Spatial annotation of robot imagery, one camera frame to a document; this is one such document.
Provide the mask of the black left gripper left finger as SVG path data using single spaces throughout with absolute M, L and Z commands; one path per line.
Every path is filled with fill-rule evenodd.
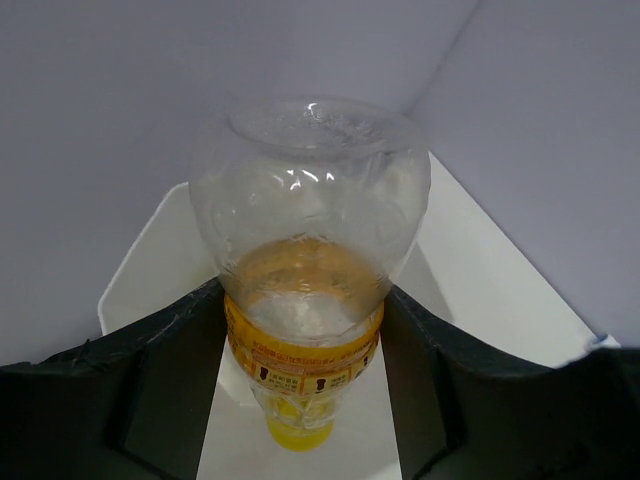
M 1 369 L 5 479 L 193 479 L 226 338 L 209 280 L 49 359 Z

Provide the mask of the clear bottle yellow cap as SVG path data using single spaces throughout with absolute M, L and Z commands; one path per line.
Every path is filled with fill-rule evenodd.
M 213 117 L 190 157 L 233 357 L 272 438 L 315 449 L 375 355 L 385 298 L 421 228 L 425 138 L 363 102 L 276 98 Z

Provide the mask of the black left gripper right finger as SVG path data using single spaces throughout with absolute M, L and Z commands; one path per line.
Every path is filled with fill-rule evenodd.
M 635 479 L 639 353 L 560 368 L 505 353 L 393 288 L 381 343 L 406 479 Z

